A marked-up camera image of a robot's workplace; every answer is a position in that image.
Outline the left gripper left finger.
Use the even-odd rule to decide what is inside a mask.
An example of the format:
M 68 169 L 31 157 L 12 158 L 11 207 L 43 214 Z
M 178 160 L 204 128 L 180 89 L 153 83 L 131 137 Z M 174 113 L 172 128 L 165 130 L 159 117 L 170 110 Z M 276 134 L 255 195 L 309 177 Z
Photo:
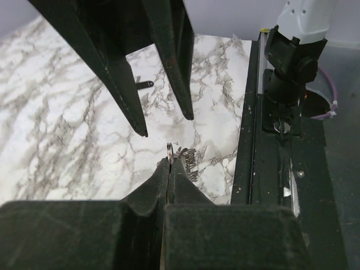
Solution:
M 121 200 L 1 206 L 2 269 L 159 269 L 170 164 Z

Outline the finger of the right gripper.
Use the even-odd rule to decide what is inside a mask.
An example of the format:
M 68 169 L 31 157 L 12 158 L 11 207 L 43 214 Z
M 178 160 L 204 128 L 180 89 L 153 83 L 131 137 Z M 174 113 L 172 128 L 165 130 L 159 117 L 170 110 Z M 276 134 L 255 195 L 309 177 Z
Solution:
M 37 11 L 103 82 L 133 130 L 147 127 L 130 64 L 120 47 L 97 22 L 91 1 L 31 1 Z
M 192 29 L 183 1 L 143 1 L 154 41 L 183 116 L 194 119 L 190 79 L 194 50 Z

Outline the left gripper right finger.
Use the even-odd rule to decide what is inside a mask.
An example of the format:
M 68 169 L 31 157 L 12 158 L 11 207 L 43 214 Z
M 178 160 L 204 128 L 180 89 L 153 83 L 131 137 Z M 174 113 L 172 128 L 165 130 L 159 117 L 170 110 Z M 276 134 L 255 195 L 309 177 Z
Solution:
M 298 220 L 280 206 L 215 205 L 173 161 L 165 207 L 166 269 L 308 269 Z

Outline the key with black tag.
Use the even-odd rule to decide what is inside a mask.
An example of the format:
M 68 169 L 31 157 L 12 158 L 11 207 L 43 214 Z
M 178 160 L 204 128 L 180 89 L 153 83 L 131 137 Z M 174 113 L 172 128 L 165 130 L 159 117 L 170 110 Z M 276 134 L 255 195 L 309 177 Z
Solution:
M 136 83 L 136 88 L 138 91 L 146 89 L 146 88 L 151 88 L 154 86 L 154 82 L 147 80 L 147 81 L 141 81 L 141 77 L 137 76 L 135 78 L 135 83 Z

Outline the metal key organizer red handle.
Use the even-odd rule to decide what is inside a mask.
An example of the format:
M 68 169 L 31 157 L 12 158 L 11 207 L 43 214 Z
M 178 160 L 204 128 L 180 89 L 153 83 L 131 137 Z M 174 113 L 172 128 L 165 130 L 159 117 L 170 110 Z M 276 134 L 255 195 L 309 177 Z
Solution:
M 196 150 L 194 148 L 179 148 L 176 152 L 173 151 L 172 143 L 166 144 L 166 154 L 167 159 L 170 165 L 174 163 L 175 159 L 178 159 L 182 162 L 184 170 L 188 179 L 192 182 L 196 181 L 199 176 L 199 171 L 195 170 L 196 159 L 195 154 Z

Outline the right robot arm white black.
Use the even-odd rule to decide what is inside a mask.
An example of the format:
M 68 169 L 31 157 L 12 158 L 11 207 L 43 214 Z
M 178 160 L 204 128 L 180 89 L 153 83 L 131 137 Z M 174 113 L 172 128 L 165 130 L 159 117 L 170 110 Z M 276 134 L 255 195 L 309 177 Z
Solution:
M 299 102 L 314 81 L 336 1 L 288 1 L 265 46 L 273 66 L 263 129 L 300 133 Z M 126 56 L 154 44 L 183 116 L 192 120 L 194 31 L 182 1 L 32 1 L 107 87 L 134 131 L 148 135 Z

